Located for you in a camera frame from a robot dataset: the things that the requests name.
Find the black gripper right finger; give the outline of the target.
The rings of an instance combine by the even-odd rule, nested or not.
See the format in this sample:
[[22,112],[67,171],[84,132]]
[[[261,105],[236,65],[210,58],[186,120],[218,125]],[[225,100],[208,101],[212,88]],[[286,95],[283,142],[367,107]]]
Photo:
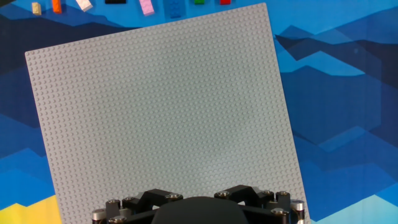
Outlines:
[[304,224],[305,203],[292,199],[286,191],[273,192],[248,185],[237,185],[221,190],[214,198],[238,204],[248,223]]

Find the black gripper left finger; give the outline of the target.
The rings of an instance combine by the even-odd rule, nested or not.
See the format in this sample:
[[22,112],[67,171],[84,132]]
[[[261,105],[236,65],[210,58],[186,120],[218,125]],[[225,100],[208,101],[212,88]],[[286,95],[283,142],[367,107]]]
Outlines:
[[104,208],[91,212],[92,224],[151,223],[161,206],[183,200],[183,195],[165,190],[152,189],[123,199],[112,198]]

